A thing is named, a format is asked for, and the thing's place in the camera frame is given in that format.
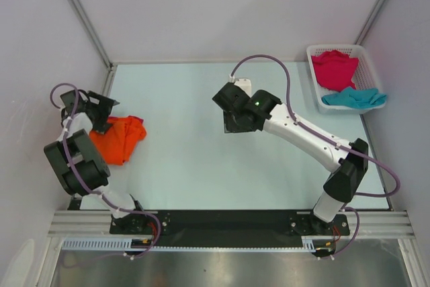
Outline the orange t shirt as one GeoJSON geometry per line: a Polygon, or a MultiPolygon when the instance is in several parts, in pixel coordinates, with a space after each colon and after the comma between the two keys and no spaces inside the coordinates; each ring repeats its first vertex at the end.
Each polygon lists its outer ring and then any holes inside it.
{"type": "Polygon", "coordinates": [[[91,131],[89,137],[108,165],[123,165],[129,162],[136,145],[146,137],[142,126],[130,125],[128,117],[109,117],[112,127],[100,134],[91,131]]]}

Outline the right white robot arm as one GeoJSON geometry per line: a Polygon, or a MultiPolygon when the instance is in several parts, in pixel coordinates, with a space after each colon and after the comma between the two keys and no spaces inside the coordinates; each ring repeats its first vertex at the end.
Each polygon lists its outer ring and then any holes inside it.
{"type": "Polygon", "coordinates": [[[316,234],[327,233],[338,211],[353,199],[368,170],[367,142],[333,136],[289,112],[280,98],[265,90],[249,95],[245,89],[250,86],[242,81],[228,82],[212,98],[223,111],[224,131],[268,132],[309,154],[329,171],[309,220],[316,234]]]}

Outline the white plastic basket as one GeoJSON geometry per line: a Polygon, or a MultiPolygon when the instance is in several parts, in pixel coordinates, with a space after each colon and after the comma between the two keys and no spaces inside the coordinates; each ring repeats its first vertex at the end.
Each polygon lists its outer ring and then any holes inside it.
{"type": "Polygon", "coordinates": [[[314,74],[314,67],[312,66],[311,56],[318,56],[325,51],[338,50],[344,54],[348,54],[351,58],[358,58],[358,68],[355,70],[355,74],[352,81],[355,83],[357,90],[377,88],[379,92],[384,93],[380,81],[377,76],[377,72],[366,53],[364,47],[360,45],[349,45],[349,44],[322,44],[312,45],[306,49],[308,56],[308,62],[310,65],[310,73],[314,85],[315,101],[318,106],[318,110],[322,114],[364,114],[372,109],[356,110],[344,106],[328,106],[321,100],[322,96],[336,93],[336,91],[328,90],[321,87],[314,74]]]}

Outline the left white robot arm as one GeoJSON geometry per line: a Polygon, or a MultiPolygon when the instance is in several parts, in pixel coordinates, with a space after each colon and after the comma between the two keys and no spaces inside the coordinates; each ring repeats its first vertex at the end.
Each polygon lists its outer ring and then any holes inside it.
{"type": "Polygon", "coordinates": [[[118,104],[93,91],[72,86],[60,95],[59,137],[44,147],[44,154],[63,190],[69,195],[93,196],[111,212],[117,227],[143,232],[148,216],[130,194],[120,193],[109,183],[110,165],[128,161],[146,131],[137,117],[111,115],[118,104]]]}

